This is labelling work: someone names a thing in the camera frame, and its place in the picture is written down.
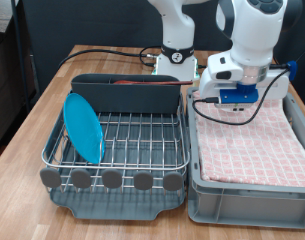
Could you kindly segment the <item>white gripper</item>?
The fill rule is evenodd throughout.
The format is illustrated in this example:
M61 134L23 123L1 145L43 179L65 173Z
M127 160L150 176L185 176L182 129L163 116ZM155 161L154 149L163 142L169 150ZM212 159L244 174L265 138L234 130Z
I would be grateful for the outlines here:
M283 99L288 92L288 73L270 72L256 84L245 85L238 81L214 80L204 72L200 81L200 96L219 100Z

